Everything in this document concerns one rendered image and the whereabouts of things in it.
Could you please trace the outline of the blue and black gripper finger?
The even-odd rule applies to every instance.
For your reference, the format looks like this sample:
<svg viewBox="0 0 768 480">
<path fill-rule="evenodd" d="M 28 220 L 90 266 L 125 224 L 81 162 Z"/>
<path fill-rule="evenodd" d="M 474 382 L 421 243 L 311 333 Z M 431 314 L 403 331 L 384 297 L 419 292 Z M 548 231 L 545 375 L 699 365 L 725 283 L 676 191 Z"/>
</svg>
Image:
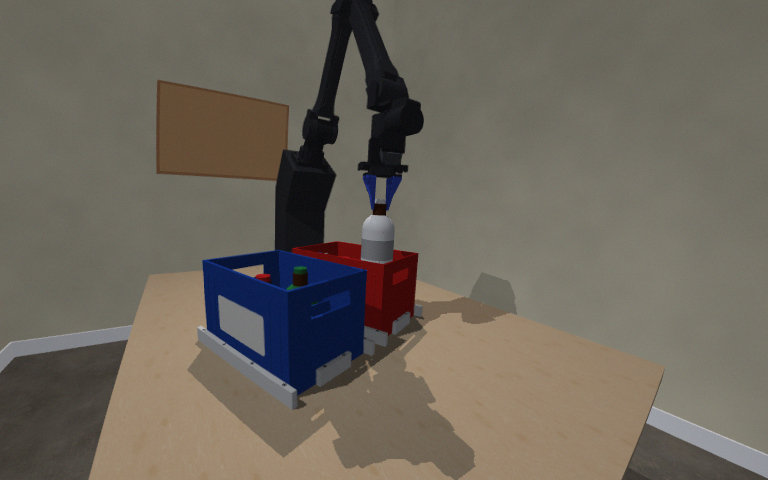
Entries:
<svg viewBox="0 0 768 480">
<path fill-rule="evenodd" d="M 365 183 L 367 192 L 369 194 L 371 209 L 374 210 L 375 191 L 376 191 L 376 175 L 365 175 L 365 176 L 363 176 L 363 181 Z M 369 190 L 369 187 L 370 187 L 370 190 Z M 372 198 L 371 198 L 370 194 L 372 194 Z"/>
<path fill-rule="evenodd" d="M 402 180 L 402 177 L 390 177 L 386 180 L 386 210 L 389 210 L 392 198 Z M 392 186 L 391 186 L 392 183 Z M 390 192 L 390 195 L 389 195 Z"/>
</svg>

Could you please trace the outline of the blue plastic crate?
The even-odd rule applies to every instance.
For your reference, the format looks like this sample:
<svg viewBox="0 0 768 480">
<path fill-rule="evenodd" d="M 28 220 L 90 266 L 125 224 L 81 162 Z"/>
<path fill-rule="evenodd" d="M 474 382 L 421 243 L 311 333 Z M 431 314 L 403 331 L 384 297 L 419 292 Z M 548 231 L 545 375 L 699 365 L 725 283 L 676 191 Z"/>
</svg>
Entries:
<svg viewBox="0 0 768 480">
<path fill-rule="evenodd" d="M 233 270 L 257 265 L 273 285 Z M 286 290 L 300 266 L 310 285 Z M 207 330 L 297 396 L 316 384 L 319 367 L 363 354 L 365 269 L 275 250 L 210 259 L 203 278 Z"/>
</svg>

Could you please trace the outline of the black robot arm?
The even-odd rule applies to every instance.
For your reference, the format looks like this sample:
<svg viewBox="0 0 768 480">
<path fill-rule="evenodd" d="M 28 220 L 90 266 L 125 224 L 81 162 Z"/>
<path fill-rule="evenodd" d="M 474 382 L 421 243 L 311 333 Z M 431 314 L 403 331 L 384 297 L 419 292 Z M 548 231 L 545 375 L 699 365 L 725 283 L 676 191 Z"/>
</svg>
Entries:
<svg viewBox="0 0 768 480">
<path fill-rule="evenodd" d="M 291 156 L 298 166 L 328 168 L 322 150 L 325 144 L 334 144 L 338 136 L 339 117 L 334 115 L 334 103 L 353 30 L 366 74 L 367 109 L 381 112 L 372 115 L 368 162 L 400 164 L 406 136 L 419 133 L 424 118 L 421 103 L 409 98 L 404 79 L 388 56 L 375 23 L 379 16 L 376 5 L 372 0 L 336 0 L 330 14 L 331 37 L 318 97 L 313 110 L 307 110 L 303 123 L 304 145 L 299 151 L 292 151 Z"/>
</svg>

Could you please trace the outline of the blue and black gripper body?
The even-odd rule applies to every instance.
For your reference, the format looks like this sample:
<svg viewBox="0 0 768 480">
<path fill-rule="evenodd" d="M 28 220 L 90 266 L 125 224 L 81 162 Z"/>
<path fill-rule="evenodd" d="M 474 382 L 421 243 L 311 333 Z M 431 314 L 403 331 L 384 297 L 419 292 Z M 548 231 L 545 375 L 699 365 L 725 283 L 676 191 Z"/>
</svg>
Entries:
<svg viewBox="0 0 768 480">
<path fill-rule="evenodd" d="M 366 169 L 363 169 L 363 167 L 366 167 Z M 402 177 L 404 171 L 408 172 L 408 165 L 386 165 L 385 163 L 375 163 L 375 162 L 360 162 L 358 164 L 358 171 L 360 170 L 366 170 L 368 173 L 364 173 L 365 175 L 376 175 L 376 177 L 380 178 L 390 178 L 390 177 Z M 398 174 L 393 174 L 398 173 Z"/>
</svg>

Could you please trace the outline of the red crate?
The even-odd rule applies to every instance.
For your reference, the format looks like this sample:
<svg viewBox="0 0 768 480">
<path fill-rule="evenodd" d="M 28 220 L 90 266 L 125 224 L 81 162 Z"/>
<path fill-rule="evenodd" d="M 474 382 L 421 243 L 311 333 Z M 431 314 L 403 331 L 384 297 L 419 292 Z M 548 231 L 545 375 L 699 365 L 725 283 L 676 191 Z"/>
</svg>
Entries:
<svg viewBox="0 0 768 480">
<path fill-rule="evenodd" d="M 414 316 L 418 253 L 393 250 L 393 261 L 379 264 L 361 260 L 361 245 L 336 241 L 306 246 L 299 255 L 367 270 L 364 326 L 389 336 L 396 319 L 407 311 Z"/>
</svg>

